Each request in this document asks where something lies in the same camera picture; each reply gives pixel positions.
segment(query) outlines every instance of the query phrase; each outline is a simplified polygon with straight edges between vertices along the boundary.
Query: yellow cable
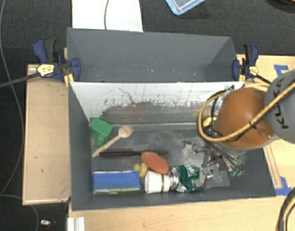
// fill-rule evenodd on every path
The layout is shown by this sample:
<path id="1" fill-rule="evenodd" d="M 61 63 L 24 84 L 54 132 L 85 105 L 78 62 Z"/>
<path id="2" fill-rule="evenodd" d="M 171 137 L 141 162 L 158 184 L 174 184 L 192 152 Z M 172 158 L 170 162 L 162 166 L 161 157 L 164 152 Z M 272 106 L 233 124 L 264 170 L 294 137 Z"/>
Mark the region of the yellow cable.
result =
<path id="1" fill-rule="evenodd" d="M 295 82 L 293 82 L 290 86 L 288 86 L 285 90 L 283 90 L 276 98 L 274 98 L 264 109 L 262 109 L 249 123 L 247 123 L 242 128 L 240 128 L 237 131 L 235 131 L 235 132 L 233 132 L 233 133 L 231 133 L 229 135 L 226 135 L 224 137 L 214 138 L 214 137 L 207 136 L 204 133 L 203 128 L 202 128 L 202 117 L 203 117 L 203 111 L 205 110 L 206 106 L 211 101 L 213 101 L 213 100 L 219 98 L 220 96 L 224 95 L 224 93 L 220 93 L 220 94 L 208 99 L 203 104 L 203 106 L 202 106 L 202 108 L 201 108 L 201 110 L 199 112 L 199 116 L 198 116 L 198 129 L 199 129 L 199 132 L 200 132 L 201 136 L 204 139 L 206 139 L 206 140 L 208 140 L 210 142 L 223 142 L 223 141 L 227 141 L 229 139 L 235 138 L 236 136 L 242 134 L 247 129 L 249 129 L 251 127 L 250 124 L 255 124 L 265 113 L 267 113 L 268 110 L 270 110 L 278 101 L 280 101 L 286 94 L 288 94 L 294 88 L 295 88 Z"/>
<path id="2" fill-rule="evenodd" d="M 294 206 L 295 204 L 295 195 L 294 197 L 291 199 L 291 201 L 287 204 L 287 206 L 285 207 L 285 212 L 284 212 L 284 215 L 283 215 L 283 226 L 286 227 L 286 217 L 287 217 L 287 214 L 290 212 L 290 210 L 292 209 L 292 207 Z"/>

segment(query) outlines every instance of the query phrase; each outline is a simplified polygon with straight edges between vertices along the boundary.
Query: green toy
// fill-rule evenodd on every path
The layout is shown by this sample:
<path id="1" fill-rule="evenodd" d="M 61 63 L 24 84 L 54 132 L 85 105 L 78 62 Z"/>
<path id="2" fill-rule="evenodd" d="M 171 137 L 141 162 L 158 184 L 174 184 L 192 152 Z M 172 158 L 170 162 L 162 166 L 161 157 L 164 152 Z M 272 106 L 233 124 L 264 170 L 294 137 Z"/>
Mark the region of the green toy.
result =
<path id="1" fill-rule="evenodd" d="M 103 146 L 108 139 L 113 125 L 100 120 L 99 118 L 94 118 L 91 122 L 90 135 L 95 139 L 97 146 Z"/>

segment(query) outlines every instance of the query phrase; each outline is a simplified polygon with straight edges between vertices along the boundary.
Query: green can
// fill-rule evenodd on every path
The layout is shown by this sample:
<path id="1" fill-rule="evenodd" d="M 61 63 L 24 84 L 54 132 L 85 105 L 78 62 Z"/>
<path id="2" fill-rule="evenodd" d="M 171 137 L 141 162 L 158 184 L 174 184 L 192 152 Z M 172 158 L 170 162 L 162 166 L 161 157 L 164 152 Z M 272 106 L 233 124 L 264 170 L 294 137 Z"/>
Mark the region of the green can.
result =
<path id="1" fill-rule="evenodd" d="M 170 169 L 171 190 L 180 193 L 201 191 L 204 188 L 205 177 L 200 174 L 200 168 L 192 165 L 179 165 Z"/>

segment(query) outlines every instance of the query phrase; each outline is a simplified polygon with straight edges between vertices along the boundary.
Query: wooden spoon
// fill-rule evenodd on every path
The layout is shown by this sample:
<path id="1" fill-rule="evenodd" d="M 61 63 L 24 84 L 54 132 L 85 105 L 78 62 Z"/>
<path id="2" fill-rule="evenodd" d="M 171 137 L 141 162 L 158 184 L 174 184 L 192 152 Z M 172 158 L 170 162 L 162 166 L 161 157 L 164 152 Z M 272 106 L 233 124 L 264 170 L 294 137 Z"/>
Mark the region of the wooden spoon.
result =
<path id="1" fill-rule="evenodd" d="M 128 126 L 128 125 L 122 126 L 118 130 L 118 135 L 115 138 L 111 139 L 108 143 L 106 143 L 102 147 L 98 148 L 93 153 L 92 157 L 97 157 L 99 155 L 99 153 L 101 153 L 101 152 L 105 151 L 106 149 L 108 149 L 111 145 L 113 145 L 120 138 L 128 138 L 132 134 L 132 132 L 133 132 L 133 128 L 131 126 Z"/>

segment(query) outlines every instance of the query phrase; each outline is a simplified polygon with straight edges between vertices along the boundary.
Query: gray box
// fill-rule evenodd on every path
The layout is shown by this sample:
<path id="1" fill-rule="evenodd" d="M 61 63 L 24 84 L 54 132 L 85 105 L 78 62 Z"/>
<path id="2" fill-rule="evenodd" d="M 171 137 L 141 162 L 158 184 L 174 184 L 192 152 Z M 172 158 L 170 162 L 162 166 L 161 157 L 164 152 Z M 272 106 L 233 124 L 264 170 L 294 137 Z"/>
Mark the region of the gray box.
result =
<path id="1" fill-rule="evenodd" d="M 94 170 L 125 170 L 140 158 L 92 159 L 91 118 L 99 117 L 113 124 L 112 137 L 123 124 L 134 127 L 133 134 L 128 139 L 120 139 L 116 147 L 168 149 L 168 164 L 182 164 L 182 141 L 195 140 L 198 136 L 196 120 L 202 103 L 226 86 L 234 84 L 238 88 L 242 83 L 228 82 L 231 62 L 236 58 L 230 38 L 69 29 L 67 49 L 68 58 L 80 59 L 81 80 L 84 81 L 70 83 L 68 89 L 74 211 L 275 195 L 262 150 L 246 154 L 247 170 L 241 177 L 230 178 L 230 186 L 193 194 L 148 195 L 141 191 L 93 195 L 91 176 Z M 223 81 L 218 73 L 223 73 Z"/>

